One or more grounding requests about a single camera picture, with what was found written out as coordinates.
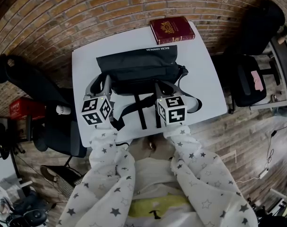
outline book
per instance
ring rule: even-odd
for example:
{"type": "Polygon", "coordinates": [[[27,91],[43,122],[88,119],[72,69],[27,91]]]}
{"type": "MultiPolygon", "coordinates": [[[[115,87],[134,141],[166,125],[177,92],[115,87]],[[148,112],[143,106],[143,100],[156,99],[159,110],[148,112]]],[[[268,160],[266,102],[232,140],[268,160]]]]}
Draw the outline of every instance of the book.
{"type": "Polygon", "coordinates": [[[167,17],[151,20],[151,29],[157,44],[192,40],[195,34],[185,17],[167,17]]]}

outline pink sticky note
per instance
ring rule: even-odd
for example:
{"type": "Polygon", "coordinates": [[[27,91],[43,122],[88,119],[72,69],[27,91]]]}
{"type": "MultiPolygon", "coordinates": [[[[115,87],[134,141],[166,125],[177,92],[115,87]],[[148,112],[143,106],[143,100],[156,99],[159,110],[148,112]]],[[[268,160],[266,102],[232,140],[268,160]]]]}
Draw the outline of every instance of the pink sticky note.
{"type": "Polygon", "coordinates": [[[253,70],[253,71],[251,71],[251,73],[252,73],[253,81],[255,83],[255,89],[260,90],[262,92],[264,88],[263,88],[261,78],[260,78],[258,72],[256,70],[253,70]]]}

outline white cube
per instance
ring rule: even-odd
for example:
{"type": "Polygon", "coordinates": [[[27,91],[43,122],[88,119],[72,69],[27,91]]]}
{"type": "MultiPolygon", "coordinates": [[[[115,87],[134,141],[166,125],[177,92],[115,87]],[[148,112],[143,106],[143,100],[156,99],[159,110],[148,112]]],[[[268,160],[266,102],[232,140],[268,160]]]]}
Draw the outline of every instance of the white cube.
{"type": "Polygon", "coordinates": [[[103,123],[112,111],[106,96],[99,96],[83,101],[81,115],[88,125],[103,123]]]}
{"type": "Polygon", "coordinates": [[[166,125],[186,121],[187,105],[185,102],[184,95],[157,99],[158,114],[166,125]]]}

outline white sleeve with stars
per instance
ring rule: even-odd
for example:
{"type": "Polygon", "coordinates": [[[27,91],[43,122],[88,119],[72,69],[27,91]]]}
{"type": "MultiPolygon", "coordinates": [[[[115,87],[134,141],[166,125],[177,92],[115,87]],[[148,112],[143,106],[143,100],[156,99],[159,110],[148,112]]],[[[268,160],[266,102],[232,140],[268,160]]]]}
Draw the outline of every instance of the white sleeve with stars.
{"type": "Polygon", "coordinates": [[[176,148],[171,169],[206,227],[258,226],[254,211],[220,157],[203,149],[188,126],[175,126],[164,137],[176,148]]]}
{"type": "Polygon", "coordinates": [[[107,122],[94,129],[89,160],[92,169],[77,185],[57,227],[122,227],[135,185],[134,158],[117,149],[117,130],[107,122]]]}

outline desk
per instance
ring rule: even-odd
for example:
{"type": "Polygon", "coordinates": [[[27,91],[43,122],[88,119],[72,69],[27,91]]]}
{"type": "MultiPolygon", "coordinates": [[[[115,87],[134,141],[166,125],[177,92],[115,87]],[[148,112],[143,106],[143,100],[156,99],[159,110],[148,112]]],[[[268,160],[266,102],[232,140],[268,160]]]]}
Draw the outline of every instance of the desk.
{"type": "Polygon", "coordinates": [[[271,51],[275,57],[278,70],[281,75],[282,84],[285,90],[286,100],[275,102],[275,103],[262,103],[262,101],[252,105],[251,110],[263,109],[263,108],[274,108],[287,106],[287,44],[286,42],[278,44],[278,36],[274,36],[270,43],[271,51]]]}
{"type": "MultiPolygon", "coordinates": [[[[185,66],[189,71],[189,74],[181,80],[180,88],[194,97],[199,98],[203,104],[199,111],[188,114],[188,125],[227,112],[222,88],[213,62],[195,25],[192,22],[190,22],[190,25],[196,35],[194,40],[167,44],[177,45],[178,57],[176,62],[179,65],[185,66]]],[[[72,72],[74,100],[81,140],[85,147],[90,146],[89,138],[94,127],[86,124],[80,112],[86,87],[93,78],[101,73],[96,57],[150,47],[158,47],[158,45],[156,45],[150,27],[144,27],[92,42],[73,51],[72,72]]],[[[139,97],[142,100],[147,96],[149,95],[140,95],[139,97]]],[[[135,99],[134,96],[119,96],[113,93],[111,101],[115,102],[114,117],[118,119],[124,107],[134,103],[135,99]]],[[[155,107],[144,108],[143,114],[147,129],[142,130],[137,111],[130,113],[123,118],[126,125],[119,131],[117,142],[166,131],[166,127],[163,127],[163,122],[162,128],[156,128],[155,107]]]]}

